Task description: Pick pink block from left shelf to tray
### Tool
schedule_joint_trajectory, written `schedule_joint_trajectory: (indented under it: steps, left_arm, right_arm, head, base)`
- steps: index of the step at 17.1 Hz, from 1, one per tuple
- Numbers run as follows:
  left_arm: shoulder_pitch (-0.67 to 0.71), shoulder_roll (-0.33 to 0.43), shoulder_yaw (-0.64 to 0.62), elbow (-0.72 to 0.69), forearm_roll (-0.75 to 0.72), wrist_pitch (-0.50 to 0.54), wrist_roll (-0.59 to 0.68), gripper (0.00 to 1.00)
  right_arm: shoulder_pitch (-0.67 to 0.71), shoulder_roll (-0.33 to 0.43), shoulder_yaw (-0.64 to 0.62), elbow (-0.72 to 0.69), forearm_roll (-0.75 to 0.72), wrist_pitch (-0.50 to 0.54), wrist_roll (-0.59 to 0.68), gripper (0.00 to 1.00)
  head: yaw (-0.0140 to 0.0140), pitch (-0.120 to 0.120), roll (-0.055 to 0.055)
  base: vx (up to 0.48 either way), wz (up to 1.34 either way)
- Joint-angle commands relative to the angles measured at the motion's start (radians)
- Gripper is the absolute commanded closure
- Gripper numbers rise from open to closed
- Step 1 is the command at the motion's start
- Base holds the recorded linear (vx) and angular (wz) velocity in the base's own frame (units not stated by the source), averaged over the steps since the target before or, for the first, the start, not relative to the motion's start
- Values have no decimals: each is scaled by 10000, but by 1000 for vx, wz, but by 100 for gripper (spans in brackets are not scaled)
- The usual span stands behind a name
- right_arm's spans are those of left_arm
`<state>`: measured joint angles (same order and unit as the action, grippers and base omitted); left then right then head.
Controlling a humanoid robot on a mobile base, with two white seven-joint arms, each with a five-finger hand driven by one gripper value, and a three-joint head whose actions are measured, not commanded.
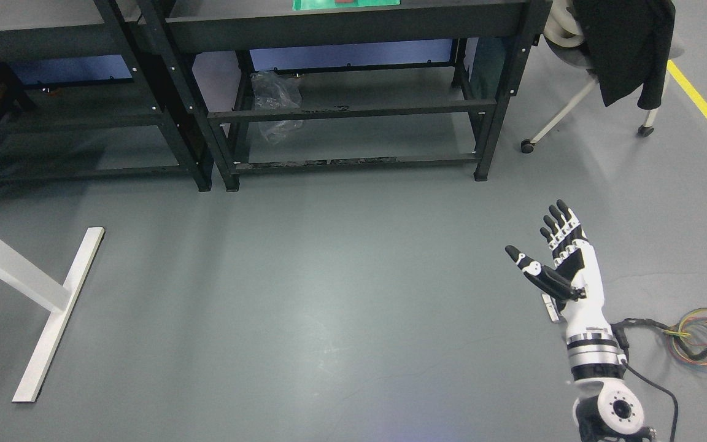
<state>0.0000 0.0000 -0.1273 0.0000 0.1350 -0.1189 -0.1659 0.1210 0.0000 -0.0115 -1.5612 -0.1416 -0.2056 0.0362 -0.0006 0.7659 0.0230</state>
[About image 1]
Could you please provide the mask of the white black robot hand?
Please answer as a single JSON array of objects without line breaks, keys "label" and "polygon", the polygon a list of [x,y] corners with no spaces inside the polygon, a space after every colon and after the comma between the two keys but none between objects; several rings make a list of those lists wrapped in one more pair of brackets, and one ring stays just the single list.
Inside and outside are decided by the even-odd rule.
[{"label": "white black robot hand", "polygon": [[508,244],[504,249],[522,274],[556,300],[559,314],[566,319],[568,339],[583,333],[612,334],[603,314],[604,290],[600,266],[593,245],[580,219],[562,200],[550,205],[539,230],[552,252],[548,266]]}]

